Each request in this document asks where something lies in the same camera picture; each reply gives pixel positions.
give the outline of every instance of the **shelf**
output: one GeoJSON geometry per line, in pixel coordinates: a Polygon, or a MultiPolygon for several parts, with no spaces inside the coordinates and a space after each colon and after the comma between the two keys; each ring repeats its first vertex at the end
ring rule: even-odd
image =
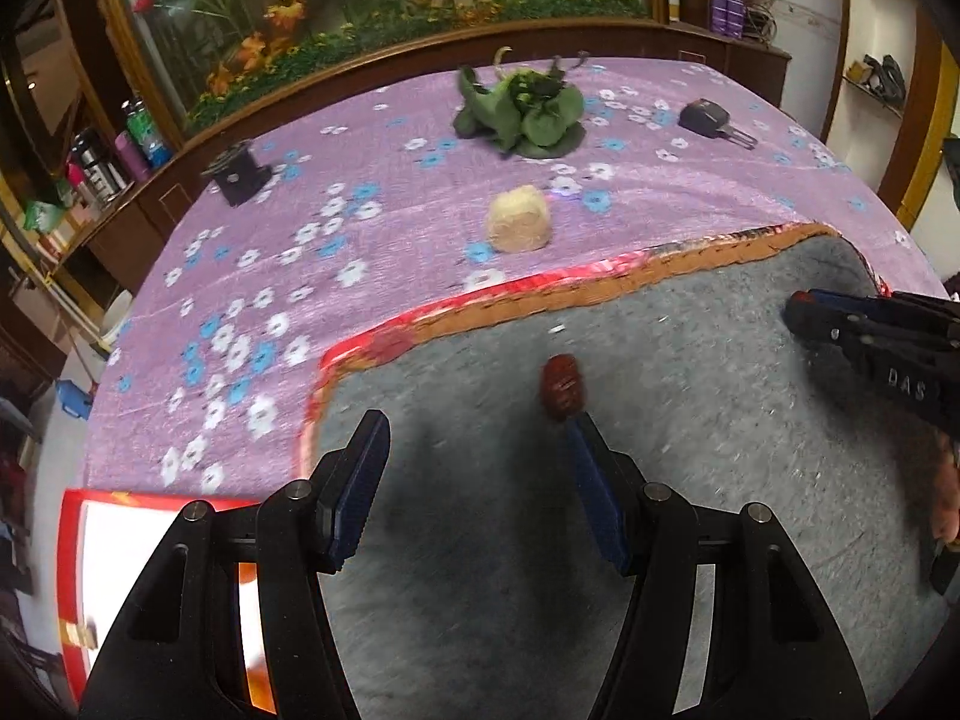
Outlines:
{"type": "Polygon", "coordinates": [[[851,81],[851,79],[848,79],[846,76],[843,76],[843,80],[846,81],[846,83],[847,83],[848,85],[853,86],[854,89],[860,90],[860,93],[861,93],[861,94],[867,95],[867,97],[870,98],[871,100],[873,100],[877,105],[880,105],[880,106],[886,108],[888,111],[890,111],[890,113],[892,113],[892,114],[893,114],[894,116],[896,116],[898,119],[902,119],[902,118],[904,117],[904,111],[901,111],[901,109],[899,109],[899,108],[894,108],[894,106],[891,105],[890,103],[885,103],[883,100],[881,100],[879,97],[877,97],[877,95],[875,95],[874,93],[872,93],[872,92],[871,92],[866,86],[864,86],[863,84],[857,83],[856,81],[851,81]]]}

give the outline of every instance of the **blue flower print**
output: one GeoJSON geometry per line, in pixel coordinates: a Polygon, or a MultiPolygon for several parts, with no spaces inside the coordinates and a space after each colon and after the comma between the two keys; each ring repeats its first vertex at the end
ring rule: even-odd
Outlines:
{"type": "Polygon", "coordinates": [[[236,406],[241,400],[244,399],[247,395],[247,390],[250,388],[250,377],[244,376],[242,379],[237,379],[230,386],[229,391],[227,392],[227,403],[231,406],[236,406]]]}
{"type": "Polygon", "coordinates": [[[350,193],[350,196],[354,200],[369,200],[372,197],[376,197],[380,194],[380,185],[379,184],[360,184],[357,187],[353,188],[353,191],[350,193]]]}
{"type": "Polygon", "coordinates": [[[197,386],[203,381],[203,363],[199,360],[191,362],[189,367],[187,367],[186,373],[184,373],[184,381],[186,381],[189,386],[197,386]]]}
{"type": "Polygon", "coordinates": [[[606,214],[610,210],[610,193],[605,189],[584,192],[584,207],[594,214],[606,214]]]}
{"type": "Polygon", "coordinates": [[[332,257],[338,251],[342,250],[345,245],[347,245],[347,236],[338,235],[318,248],[317,253],[320,257],[332,257]]]}
{"type": "Polygon", "coordinates": [[[677,122],[677,114],[673,111],[655,111],[653,115],[654,123],[661,127],[669,127],[670,124],[677,122]]]}
{"type": "Polygon", "coordinates": [[[496,255],[496,252],[493,251],[493,247],[486,241],[467,244],[464,248],[464,257],[467,257],[467,260],[471,261],[474,265],[481,265],[493,259],[494,255],[496,255]]]}
{"type": "Polygon", "coordinates": [[[213,338],[213,334],[217,332],[218,327],[220,327],[220,315],[213,314],[210,319],[200,326],[200,337],[213,338]]]}
{"type": "Polygon", "coordinates": [[[277,357],[277,346],[272,341],[261,341],[253,353],[250,367],[254,373],[263,373],[268,367],[274,364],[274,357],[277,357]]]}
{"type": "Polygon", "coordinates": [[[440,154],[438,151],[435,151],[432,154],[427,154],[424,158],[419,161],[421,167],[437,167],[438,165],[443,165],[446,161],[446,157],[443,154],[440,154]]]}

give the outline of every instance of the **table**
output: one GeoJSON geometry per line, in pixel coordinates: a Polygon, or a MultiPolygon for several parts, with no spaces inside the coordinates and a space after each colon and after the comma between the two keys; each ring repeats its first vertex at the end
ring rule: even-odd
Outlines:
{"type": "Polygon", "coordinates": [[[570,80],[587,98],[587,140],[563,160],[458,141],[448,73],[259,138],[254,154],[277,168],[270,188],[237,209],[205,191],[133,304],[90,418],[85,485],[261,497],[296,474],[333,344],[425,303],[624,252],[816,220],[892,288],[943,294],[846,166],[718,71],[611,58],[570,80]],[[727,108],[757,148],[678,127],[699,97],[727,108]],[[549,192],[553,240],[496,254],[488,204],[527,183],[549,192]]]}

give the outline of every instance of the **blue gripper pad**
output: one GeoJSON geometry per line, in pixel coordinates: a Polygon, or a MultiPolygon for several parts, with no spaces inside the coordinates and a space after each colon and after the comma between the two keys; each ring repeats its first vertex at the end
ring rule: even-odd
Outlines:
{"type": "Polygon", "coordinates": [[[624,533],[623,507],[617,501],[611,480],[608,480],[597,457],[590,450],[590,442],[576,418],[566,420],[566,437],[573,455],[574,483],[587,512],[587,521],[600,548],[600,554],[626,576],[632,553],[624,533]]]}
{"type": "Polygon", "coordinates": [[[369,410],[341,451],[335,472],[339,490],[333,493],[339,495],[333,507],[328,557],[338,571],[356,554],[389,455],[390,423],[382,412],[369,410]]]}

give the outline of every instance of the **white flower print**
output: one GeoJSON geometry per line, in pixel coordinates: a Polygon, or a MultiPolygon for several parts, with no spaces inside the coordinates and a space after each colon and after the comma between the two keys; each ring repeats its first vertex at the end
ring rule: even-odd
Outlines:
{"type": "Polygon", "coordinates": [[[266,308],[273,302],[274,290],[271,287],[266,287],[256,294],[256,298],[253,298],[253,307],[266,308]]]}
{"type": "Polygon", "coordinates": [[[227,352],[227,370],[236,373],[250,357],[250,336],[240,336],[227,352]]]}
{"type": "Polygon", "coordinates": [[[301,287],[299,290],[293,290],[287,298],[288,303],[299,303],[301,300],[313,295],[313,287],[301,287]]]}
{"type": "Polygon", "coordinates": [[[244,269],[248,269],[258,259],[260,259],[260,252],[255,248],[249,248],[243,253],[243,256],[237,260],[237,268],[241,269],[242,271],[244,269]]]}
{"type": "Polygon", "coordinates": [[[350,260],[340,269],[337,281],[340,282],[341,287],[352,287],[363,281],[365,275],[367,275],[367,263],[363,260],[350,260]]]}
{"type": "Polygon", "coordinates": [[[210,381],[206,383],[206,389],[203,391],[203,394],[206,395],[206,398],[209,400],[211,397],[218,396],[225,386],[227,386],[227,381],[224,380],[224,377],[219,373],[214,373],[210,376],[210,381]]]}
{"type": "Polygon", "coordinates": [[[258,395],[247,410],[247,429],[253,433],[253,440],[262,439],[274,430],[277,421],[277,405],[268,395],[258,395]]]}
{"type": "Polygon", "coordinates": [[[332,197],[330,200],[326,201],[326,204],[323,206],[323,208],[320,208],[320,215],[322,217],[334,217],[346,207],[347,201],[342,197],[332,197]]]}
{"type": "Polygon", "coordinates": [[[160,479],[163,480],[165,488],[176,482],[176,471],[179,470],[180,463],[179,452],[174,447],[170,447],[160,461],[160,479]]]}
{"type": "Polygon", "coordinates": [[[210,340],[210,348],[217,354],[227,354],[232,342],[233,325],[222,324],[217,328],[217,332],[213,334],[213,338],[210,340]]]}
{"type": "Polygon", "coordinates": [[[337,230],[344,226],[343,217],[334,217],[323,225],[324,235],[333,235],[337,230]]]}
{"type": "Polygon", "coordinates": [[[376,200],[368,200],[356,210],[355,215],[359,220],[367,220],[368,218],[378,217],[382,210],[383,206],[376,200]]]}
{"type": "Polygon", "coordinates": [[[550,181],[550,191],[555,191],[560,197],[573,197],[582,189],[580,184],[565,175],[558,175],[550,181]]]}
{"type": "Polygon", "coordinates": [[[186,392],[184,392],[184,388],[182,386],[178,386],[174,390],[174,394],[167,398],[167,413],[174,413],[174,411],[179,408],[179,405],[184,402],[185,395],[186,392]]]}
{"type": "Polygon", "coordinates": [[[274,314],[267,322],[267,332],[274,338],[279,338],[290,329],[290,317],[284,312],[274,314]]]}
{"type": "Polygon", "coordinates": [[[286,362],[287,367],[294,367],[294,365],[299,365],[301,362],[305,362],[309,354],[309,338],[306,336],[297,336],[293,341],[291,341],[290,346],[287,346],[286,351],[283,352],[283,362],[286,362]]]}
{"type": "Polygon", "coordinates": [[[294,240],[301,245],[309,244],[320,233],[320,225],[315,221],[309,221],[303,227],[296,230],[294,240]]]}
{"type": "Polygon", "coordinates": [[[200,495],[213,495],[222,483],[224,483],[224,466],[214,463],[203,470],[203,476],[200,477],[200,495]]]}
{"type": "Polygon", "coordinates": [[[277,259],[280,260],[281,265],[292,265],[296,260],[299,260],[303,254],[304,247],[293,247],[280,252],[280,254],[277,255],[277,259]]]}
{"type": "Polygon", "coordinates": [[[192,471],[197,467],[197,464],[203,459],[203,452],[206,451],[207,443],[203,434],[200,434],[186,445],[184,456],[181,458],[181,468],[184,471],[192,471]]]}
{"type": "Polygon", "coordinates": [[[486,271],[474,271],[466,280],[464,280],[464,292],[475,293],[477,290],[483,290],[487,287],[493,287],[497,284],[503,284],[507,280],[507,274],[495,269],[486,269],[486,271]]]}
{"type": "Polygon", "coordinates": [[[213,430],[224,421],[227,415],[227,404],[221,399],[211,400],[206,404],[206,415],[203,418],[203,429],[213,430]]]}
{"type": "Polygon", "coordinates": [[[608,181],[613,178],[613,166],[608,165],[606,162],[591,162],[589,164],[590,175],[594,178],[601,178],[604,181],[608,181]]]}

